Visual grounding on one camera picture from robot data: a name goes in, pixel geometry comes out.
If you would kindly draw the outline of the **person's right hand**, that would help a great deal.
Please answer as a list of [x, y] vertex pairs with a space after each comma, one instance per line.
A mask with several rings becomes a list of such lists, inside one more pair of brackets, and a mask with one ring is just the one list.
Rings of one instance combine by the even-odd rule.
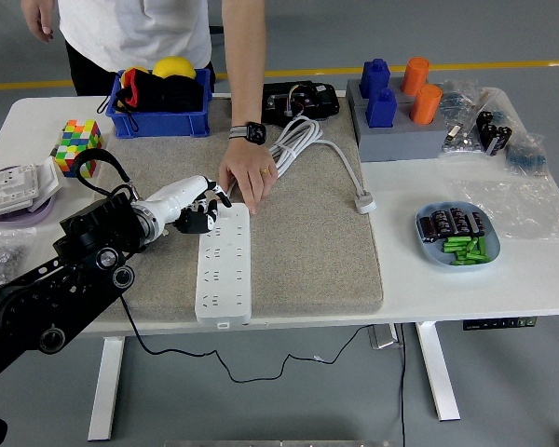
[[21, 0], [20, 7], [31, 34], [43, 43], [53, 39], [54, 0]]

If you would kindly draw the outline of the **person's left hand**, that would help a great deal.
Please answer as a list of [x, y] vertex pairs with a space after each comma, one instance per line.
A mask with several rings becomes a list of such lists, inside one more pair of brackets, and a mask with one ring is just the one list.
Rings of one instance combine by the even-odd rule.
[[265, 146], [244, 138], [229, 140], [218, 183], [227, 192], [230, 184], [236, 182], [251, 214], [257, 212], [257, 206], [269, 195], [277, 179], [276, 163]]

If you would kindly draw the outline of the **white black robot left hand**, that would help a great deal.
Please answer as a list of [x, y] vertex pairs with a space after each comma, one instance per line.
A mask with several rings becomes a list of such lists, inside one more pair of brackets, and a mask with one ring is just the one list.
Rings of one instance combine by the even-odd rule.
[[216, 194], [227, 208], [232, 207], [223, 188], [217, 182], [202, 175], [195, 175], [164, 186], [141, 203], [136, 202], [135, 206], [143, 206], [147, 209], [150, 214], [149, 223], [154, 226], [153, 236], [157, 238], [163, 233], [166, 224], [172, 224], [181, 217], [184, 209], [192, 207], [199, 200], [207, 201], [205, 197], [207, 191]]

